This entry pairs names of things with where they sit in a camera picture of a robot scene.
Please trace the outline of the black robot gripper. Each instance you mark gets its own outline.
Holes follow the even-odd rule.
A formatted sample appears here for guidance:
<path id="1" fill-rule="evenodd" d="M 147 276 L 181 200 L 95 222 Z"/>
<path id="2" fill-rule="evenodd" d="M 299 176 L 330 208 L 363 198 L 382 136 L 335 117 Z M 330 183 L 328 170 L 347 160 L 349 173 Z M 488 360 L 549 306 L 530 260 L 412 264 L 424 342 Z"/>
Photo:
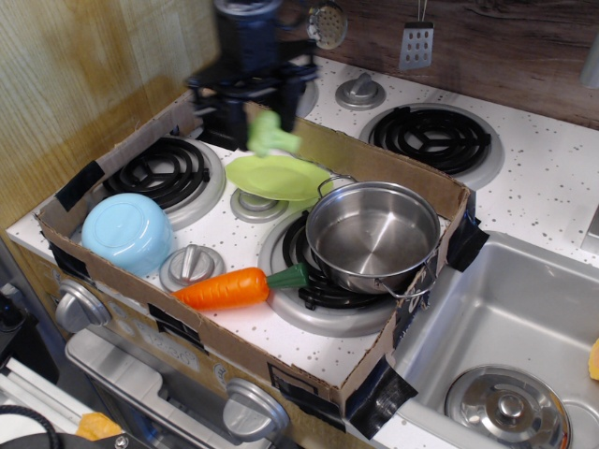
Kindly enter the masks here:
<path id="1" fill-rule="evenodd" d="M 279 102 L 281 128 L 294 129 L 300 97 L 316 77 L 312 39 L 283 41 L 280 31 L 301 24 L 278 19 L 281 1 L 215 1 L 220 56 L 189 77 L 199 106 L 221 106 L 221 140 L 230 150 L 247 150 L 246 101 L 272 97 Z"/>

